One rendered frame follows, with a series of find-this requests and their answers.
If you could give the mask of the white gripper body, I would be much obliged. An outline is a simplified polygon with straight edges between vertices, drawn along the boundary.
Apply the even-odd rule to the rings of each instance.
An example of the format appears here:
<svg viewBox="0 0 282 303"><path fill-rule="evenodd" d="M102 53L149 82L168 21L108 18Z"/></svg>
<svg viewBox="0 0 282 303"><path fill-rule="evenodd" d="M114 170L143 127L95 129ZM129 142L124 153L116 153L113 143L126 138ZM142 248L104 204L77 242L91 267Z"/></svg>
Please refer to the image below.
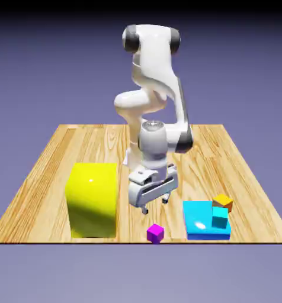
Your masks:
<svg viewBox="0 0 282 303"><path fill-rule="evenodd" d="M146 207L146 204L178 187L178 172L175 165L147 169L138 165L129 174L129 203L136 207Z"/></svg>

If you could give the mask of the small magenta cube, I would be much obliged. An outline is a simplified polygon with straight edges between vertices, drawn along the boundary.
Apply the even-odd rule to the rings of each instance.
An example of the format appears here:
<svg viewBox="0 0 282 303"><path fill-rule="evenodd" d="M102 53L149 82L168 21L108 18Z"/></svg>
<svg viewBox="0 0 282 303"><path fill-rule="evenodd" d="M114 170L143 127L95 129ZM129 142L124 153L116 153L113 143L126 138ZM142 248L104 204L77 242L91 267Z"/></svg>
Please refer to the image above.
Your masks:
<svg viewBox="0 0 282 303"><path fill-rule="evenodd" d="M164 238L164 228L158 224L152 224L146 232L147 241L158 244Z"/></svg>

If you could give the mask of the small orange cube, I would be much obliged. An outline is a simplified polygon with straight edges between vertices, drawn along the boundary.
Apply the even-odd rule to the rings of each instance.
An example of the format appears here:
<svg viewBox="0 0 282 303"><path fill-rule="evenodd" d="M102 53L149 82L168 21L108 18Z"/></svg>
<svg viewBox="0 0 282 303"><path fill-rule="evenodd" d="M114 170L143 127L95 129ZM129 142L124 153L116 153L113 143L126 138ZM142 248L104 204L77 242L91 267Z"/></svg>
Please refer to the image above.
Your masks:
<svg viewBox="0 0 282 303"><path fill-rule="evenodd" d="M224 194L219 194L213 198L212 206L226 208L228 213L230 213L233 207L233 199Z"/></svg>

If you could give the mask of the small cyan cube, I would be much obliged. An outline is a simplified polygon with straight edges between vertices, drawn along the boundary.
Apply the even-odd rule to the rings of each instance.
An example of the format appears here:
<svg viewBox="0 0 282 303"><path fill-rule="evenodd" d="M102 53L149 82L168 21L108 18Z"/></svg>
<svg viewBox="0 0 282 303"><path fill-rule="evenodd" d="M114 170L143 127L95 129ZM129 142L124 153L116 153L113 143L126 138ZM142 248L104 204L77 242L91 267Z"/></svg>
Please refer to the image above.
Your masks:
<svg viewBox="0 0 282 303"><path fill-rule="evenodd" d="M228 222L228 210L223 207L212 207L212 226L225 229Z"/></svg>

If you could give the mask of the large blue box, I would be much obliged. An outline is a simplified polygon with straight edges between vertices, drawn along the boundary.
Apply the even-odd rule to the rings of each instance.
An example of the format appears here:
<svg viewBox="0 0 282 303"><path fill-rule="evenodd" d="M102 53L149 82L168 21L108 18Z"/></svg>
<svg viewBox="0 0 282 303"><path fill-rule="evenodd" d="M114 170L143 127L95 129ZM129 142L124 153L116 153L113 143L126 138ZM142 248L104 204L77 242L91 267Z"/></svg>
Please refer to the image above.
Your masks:
<svg viewBox="0 0 282 303"><path fill-rule="evenodd" d="M182 211L188 240L229 240L231 226L225 229L212 226L211 201L184 201Z"/></svg>

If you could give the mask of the large yellow box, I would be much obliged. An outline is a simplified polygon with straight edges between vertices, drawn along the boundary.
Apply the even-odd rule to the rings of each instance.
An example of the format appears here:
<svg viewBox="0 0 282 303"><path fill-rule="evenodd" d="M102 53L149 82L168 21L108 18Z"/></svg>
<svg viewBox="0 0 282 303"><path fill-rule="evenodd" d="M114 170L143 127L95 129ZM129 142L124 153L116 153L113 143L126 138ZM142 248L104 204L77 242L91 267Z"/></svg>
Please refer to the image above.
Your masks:
<svg viewBox="0 0 282 303"><path fill-rule="evenodd" d="M65 197L73 238L116 236L116 163L75 163L65 186Z"/></svg>

